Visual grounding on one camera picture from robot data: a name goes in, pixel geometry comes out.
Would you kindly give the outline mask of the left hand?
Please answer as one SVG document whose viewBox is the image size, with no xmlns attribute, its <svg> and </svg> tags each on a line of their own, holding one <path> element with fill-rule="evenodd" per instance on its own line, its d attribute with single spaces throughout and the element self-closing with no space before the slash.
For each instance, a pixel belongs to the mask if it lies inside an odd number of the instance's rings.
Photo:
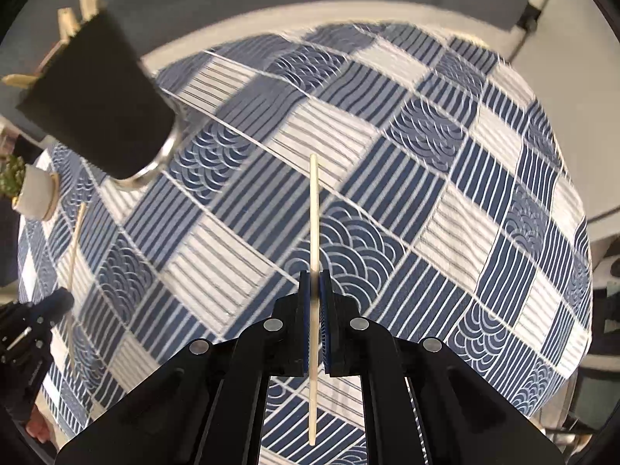
<svg viewBox="0 0 620 465">
<path fill-rule="evenodd" d="M 42 444 L 50 440 L 50 429 L 47 420 L 35 405 L 31 409 L 31 415 L 28 422 L 24 424 L 24 428 L 31 438 L 38 440 Z"/>
</svg>

